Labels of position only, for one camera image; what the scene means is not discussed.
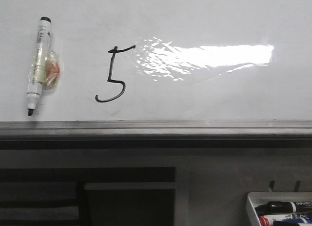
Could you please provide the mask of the white whiteboard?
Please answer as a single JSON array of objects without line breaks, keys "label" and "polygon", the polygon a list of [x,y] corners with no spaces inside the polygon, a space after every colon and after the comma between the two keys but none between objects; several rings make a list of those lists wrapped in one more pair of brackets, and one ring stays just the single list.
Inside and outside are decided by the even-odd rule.
[{"label": "white whiteboard", "polygon": [[[27,115],[40,17],[58,86]],[[312,0],[0,0],[0,119],[312,118]]]}]

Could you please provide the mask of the blue capped marker in tray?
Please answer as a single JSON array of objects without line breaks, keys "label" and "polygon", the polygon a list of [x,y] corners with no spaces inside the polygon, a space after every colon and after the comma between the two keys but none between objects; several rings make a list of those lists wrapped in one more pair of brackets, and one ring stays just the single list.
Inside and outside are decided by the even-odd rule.
[{"label": "blue capped marker in tray", "polygon": [[274,221],[273,226],[312,226],[312,220],[309,217],[301,217],[288,221]]}]

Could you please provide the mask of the black capped marker in tray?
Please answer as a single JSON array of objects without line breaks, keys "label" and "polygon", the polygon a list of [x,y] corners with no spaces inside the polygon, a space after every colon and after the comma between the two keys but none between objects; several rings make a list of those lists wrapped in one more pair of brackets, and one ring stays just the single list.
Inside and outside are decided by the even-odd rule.
[{"label": "black capped marker in tray", "polygon": [[279,202],[270,201],[255,208],[258,216],[277,213],[311,212],[312,202]]}]

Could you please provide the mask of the grey aluminium whiteboard frame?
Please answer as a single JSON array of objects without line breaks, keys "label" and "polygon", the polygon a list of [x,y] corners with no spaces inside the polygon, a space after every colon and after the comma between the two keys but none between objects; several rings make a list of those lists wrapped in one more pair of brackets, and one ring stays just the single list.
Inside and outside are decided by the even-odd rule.
[{"label": "grey aluminium whiteboard frame", "polygon": [[2,122],[1,149],[61,149],[65,144],[189,147],[221,142],[270,144],[277,147],[311,146],[310,121],[68,121]]}]

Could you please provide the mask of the white black whiteboard marker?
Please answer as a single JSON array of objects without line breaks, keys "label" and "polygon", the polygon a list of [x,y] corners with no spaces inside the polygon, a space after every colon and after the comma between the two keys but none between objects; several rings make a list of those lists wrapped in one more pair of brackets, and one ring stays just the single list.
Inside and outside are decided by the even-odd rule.
[{"label": "white black whiteboard marker", "polygon": [[60,78],[60,55],[50,47],[52,21],[41,17],[27,87],[27,115],[32,116],[43,90],[55,90]]}]

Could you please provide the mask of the red capped marker in tray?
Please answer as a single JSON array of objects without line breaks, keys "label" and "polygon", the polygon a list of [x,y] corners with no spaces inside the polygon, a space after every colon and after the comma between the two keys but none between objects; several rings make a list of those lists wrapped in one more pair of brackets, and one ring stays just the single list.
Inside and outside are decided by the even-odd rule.
[{"label": "red capped marker in tray", "polygon": [[309,213],[291,213],[291,214],[272,214],[259,216],[262,226],[273,226],[275,221],[288,223],[312,223],[312,217]]}]

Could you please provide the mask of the black tray hook right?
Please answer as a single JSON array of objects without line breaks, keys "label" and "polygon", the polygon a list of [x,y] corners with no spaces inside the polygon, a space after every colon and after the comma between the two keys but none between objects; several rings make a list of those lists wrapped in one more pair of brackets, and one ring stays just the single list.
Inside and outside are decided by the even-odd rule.
[{"label": "black tray hook right", "polygon": [[294,190],[293,190],[294,192],[298,192],[299,191],[300,184],[301,184],[301,181],[296,181],[295,186],[294,186]]}]

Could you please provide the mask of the white marker tray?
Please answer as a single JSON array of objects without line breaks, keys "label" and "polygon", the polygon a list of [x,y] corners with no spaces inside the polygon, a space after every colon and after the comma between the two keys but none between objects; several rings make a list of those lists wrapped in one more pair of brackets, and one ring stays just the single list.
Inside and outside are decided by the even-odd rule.
[{"label": "white marker tray", "polygon": [[255,207],[270,201],[308,202],[311,200],[311,192],[250,192],[247,195],[246,211],[251,225],[261,226]]}]

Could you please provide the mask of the black tray hook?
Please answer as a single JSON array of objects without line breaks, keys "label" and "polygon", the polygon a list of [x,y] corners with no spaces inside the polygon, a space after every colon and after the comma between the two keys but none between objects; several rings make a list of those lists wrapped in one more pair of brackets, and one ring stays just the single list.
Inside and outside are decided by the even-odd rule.
[{"label": "black tray hook", "polygon": [[268,191],[269,191],[269,192],[273,192],[274,184],[275,184],[275,181],[274,181],[274,180],[270,181],[269,187],[268,187]]},{"label": "black tray hook", "polygon": [[300,184],[301,184],[301,181],[296,181],[295,186],[294,186],[294,190],[293,190],[294,192],[298,192],[299,191]]}]

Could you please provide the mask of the black tray hook left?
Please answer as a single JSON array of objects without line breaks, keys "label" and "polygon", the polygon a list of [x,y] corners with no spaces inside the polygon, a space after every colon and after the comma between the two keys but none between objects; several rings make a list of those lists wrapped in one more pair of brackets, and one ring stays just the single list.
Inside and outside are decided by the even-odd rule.
[{"label": "black tray hook left", "polygon": [[274,184],[275,184],[275,181],[274,181],[274,180],[270,181],[269,187],[268,187],[268,191],[269,191],[269,192],[273,192]]}]

